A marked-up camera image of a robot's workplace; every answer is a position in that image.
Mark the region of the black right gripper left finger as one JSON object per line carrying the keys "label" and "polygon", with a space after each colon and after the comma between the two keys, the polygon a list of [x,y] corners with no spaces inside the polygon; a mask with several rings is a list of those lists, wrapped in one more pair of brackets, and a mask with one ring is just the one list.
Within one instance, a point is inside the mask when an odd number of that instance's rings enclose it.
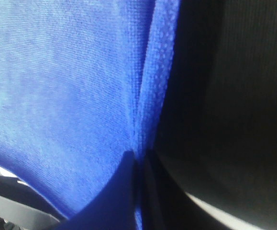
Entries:
{"label": "black right gripper left finger", "polygon": [[52,171],[52,201],[67,216],[59,230],[134,230],[132,151],[98,160],[69,158]]}

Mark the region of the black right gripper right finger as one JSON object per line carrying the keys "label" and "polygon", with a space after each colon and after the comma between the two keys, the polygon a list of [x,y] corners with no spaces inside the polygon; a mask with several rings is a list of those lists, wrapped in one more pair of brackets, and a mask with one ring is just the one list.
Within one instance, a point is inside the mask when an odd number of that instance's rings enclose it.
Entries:
{"label": "black right gripper right finger", "polygon": [[144,230],[199,230],[195,204],[167,172],[156,152],[144,158]]}

